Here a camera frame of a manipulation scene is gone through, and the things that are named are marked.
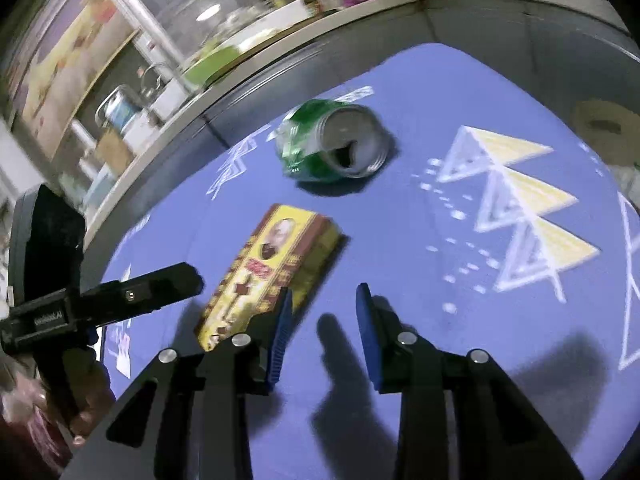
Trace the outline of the left hand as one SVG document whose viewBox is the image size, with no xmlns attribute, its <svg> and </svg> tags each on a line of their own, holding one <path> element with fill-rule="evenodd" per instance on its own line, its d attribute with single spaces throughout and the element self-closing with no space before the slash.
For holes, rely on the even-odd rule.
<svg viewBox="0 0 640 480">
<path fill-rule="evenodd" d="M 1 416 L 18 429 L 34 428 L 45 437 L 50 425 L 72 448 L 81 448 L 115 403 L 105 366 L 91 348 L 70 350 L 63 358 L 78 413 L 64 422 L 53 401 L 53 387 L 39 375 L 31 358 L 1 358 Z"/>
</svg>

